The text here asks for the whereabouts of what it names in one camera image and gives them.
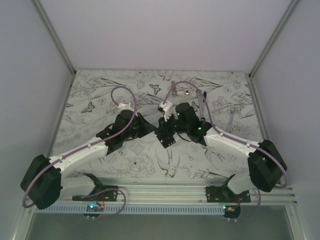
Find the white wall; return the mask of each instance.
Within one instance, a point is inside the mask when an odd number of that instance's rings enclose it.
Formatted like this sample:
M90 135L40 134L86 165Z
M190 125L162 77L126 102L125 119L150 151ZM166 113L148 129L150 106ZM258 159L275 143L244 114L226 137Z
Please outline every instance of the white wall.
M320 239L319 23L320 1L300 1L255 79L267 129L314 239Z
M8 240L32 159L48 150L71 77L30 0L0 2L0 239Z
M250 73L291 0L41 0L76 69Z

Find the purple tubing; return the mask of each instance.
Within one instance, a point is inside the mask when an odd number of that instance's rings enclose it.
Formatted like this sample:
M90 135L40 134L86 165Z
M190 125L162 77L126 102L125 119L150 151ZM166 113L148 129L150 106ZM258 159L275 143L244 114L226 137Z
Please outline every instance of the purple tubing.
M95 142L91 143L91 146L96 145L96 144L99 144L99 143L104 142L104 141L107 141L107 140L110 140L110 139L112 139L112 138L120 135L121 133L123 133L123 132L130 126L130 124L132 123L132 121L133 121L134 118L135 118L135 115L136 115L136 112L137 112L137 100L136 100L136 97L135 97L134 93L133 93L129 88L127 88L127 87L125 87L125 86L116 86L116 87L111 91L111 98L112 98L113 101L114 101L114 99L113 99L113 95L112 95L112 94L114 93L114 91L115 91L116 89L126 89L126 90L132 95L132 97L133 97L133 102L134 102L134 111L133 111L132 117L131 117L130 121L128 122L128 124L127 124L123 129L121 129L120 131L118 131L116 134L114 134L114 135L112 135L112 136L108 136L108 137L106 137L106 138L104 138L104 139L95 141ZM26 200L27 200L27 197L28 197L28 194L29 194L31 188L33 187L33 185L35 184L35 182L38 180L38 178L39 178L42 174L44 174L44 172L46 172L49 168L51 168L51 167L54 166L55 164L61 162L62 160L65 160L67 157L70 157L71 155L73 155L73 154L75 154L75 153L77 153L77 152L79 152L79 151L81 151L81 150L84 150L84 149L86 149L87 147L88 147L88 146L85 145L85 146L76 148L75 150L73 150L73 151L69 152L68 154L64 155L61 159L55 160L54 162L52 162L52 163L50 163L48 166L46 166L44 169L42 169L42 170L34 177L34 179L32 179L32 181L30 182L29 186L27 187L27 189L26 189L26 191L25 191L25 193L24 193L24 195L23 195L23 198L22 198L22 206L23 206L25 209L28 209L28 208L31 208L32 206L35 205L34 203L32 203L32 204L30 204L30 205L26 205Z
M165 104L165 102L167 101L167 99L169 97L169 94L172 92L173 88L176 85L182 84L182 83L189 84L189 85L193 86L196 90L198 90L198 92L200 93L202 99L204 100L204 104L205 104L206 109L208 111L208 115L209 115L209 119L210 119L211 125L212 125L213 129L220 134L221 131L216 127L216 125L214 124L214 121L212 119L207 99L205 98L205 96L202 93L202 91L195 84L193 84L192 82L189 82L189 81L178 81L174 85L172 85L170 90L168 91L168 93L166 94L166 96L165 96L165 98L163 100L163 104ZM223 137L225 137L227 139L230 139L232 141L235 141L237 143L240 143L240 144L243 144L243 145L247 145L247 142L239 140L239 139L237 139L237 138L235 138L233 136L230 136L230 135L226 134L225 132L223 133ZM289 177L288 177L288 174L287 174L286 170L284 169L284 167L267 151L263 150L262 148L260 148L260 147L258 147L256 145L253 145L253 144L250 144L249 146L254 148L254 149L256 149L256 150L258 150L258 151L260 151L260 152L262 152L263 154L267 155L272 161L274 161L274 163L280 168L281 172L283 173L283 175L285 177L285 184L283 186L276 186L275 188L279 188L279 189L286 188L288 186L288 184L289 184Z
M237 218L236 219L237 222L238 221L248 220L248 219L254 217L258 213L258 211L260 209L260 206L261 206L261 193L260 193L260 190L258 188L257 188L257 190L258 190L259 197L258 197L258 204L256 205L256 208L255 208L254 212L250 216L247 216L247 217L244 217L244 218Z

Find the cable clip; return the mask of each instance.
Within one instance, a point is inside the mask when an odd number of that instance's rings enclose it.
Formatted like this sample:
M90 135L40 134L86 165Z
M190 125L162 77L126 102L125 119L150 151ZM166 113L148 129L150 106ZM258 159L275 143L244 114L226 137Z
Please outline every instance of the cable clip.
M167 122L170 116L174 113L173 104L170 101L166 101L164 104L159 104L159 110L163 113L164 121Z

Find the patterned floor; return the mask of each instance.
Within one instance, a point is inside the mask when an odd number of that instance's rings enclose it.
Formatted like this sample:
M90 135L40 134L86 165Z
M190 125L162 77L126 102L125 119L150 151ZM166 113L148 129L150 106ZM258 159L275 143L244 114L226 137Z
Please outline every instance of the patterned floor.
M172 81L186 80L207 92L209 108L215 124L229 133L254 141L262 135L246 81L239 72L210 71L128 71L79 70L67 101L65 112L54 144L53 155L62 154L86 141L115 121L120 112L111 101L115 86L127 86L135 93L138 111L158 126L162 116L157 110ZM169 97L174 105L189 102L199 113L196 91L180 84L178 91L189 95ZM116 101L133 100L124 90L114 92ZM224 178L247 171L247 160L225 151L186 142L177 135L176 143L164 149L151 133L141 139L125 142L112 154L93 160L72 175L93 173L100 178Z

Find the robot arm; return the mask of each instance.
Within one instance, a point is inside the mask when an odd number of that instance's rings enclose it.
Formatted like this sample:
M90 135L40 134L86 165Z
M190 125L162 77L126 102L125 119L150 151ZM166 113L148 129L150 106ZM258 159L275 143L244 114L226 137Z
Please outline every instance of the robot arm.
M159 120L159 128L155 134L165 148L176 142L175 133L187 133L191 141L195 143L219 148L236 157L247 158L249 172L232 175L221 187L224 188L223 191L229 192L229 195L239 195L244 191L256 188L270 192L283 175L281 169L272 159L252 146L257 146L271 154L287 170L277 148L269 140L264 140L262 143L249 141L224 132L216 126L213 128L211 123L200 121L194 108L187 102L180 103L175 107L178 119L172 114L170 102L161 104L159 110L164 113L164 117Z
M72 196L89 195L93 191L102 190L102 184L92 174L85 174L81 177L68 177L72 172L79 169L82 165L105 157L123 146L128 139L142 138L153 132L156 127L148 123L140 113L137 113L130 126L121 134L104 140L121 131L132 118L131 110L122 110L117 115L112 128L107 126L98 132L87 143L57 156L46 158L43 155L35 157L27 170L20 187L26 191L31 181L45 167L57 160L61 160L54 166L45 171L34 183L29 191L29 198L39 209L45 209L52 205L56 200Z

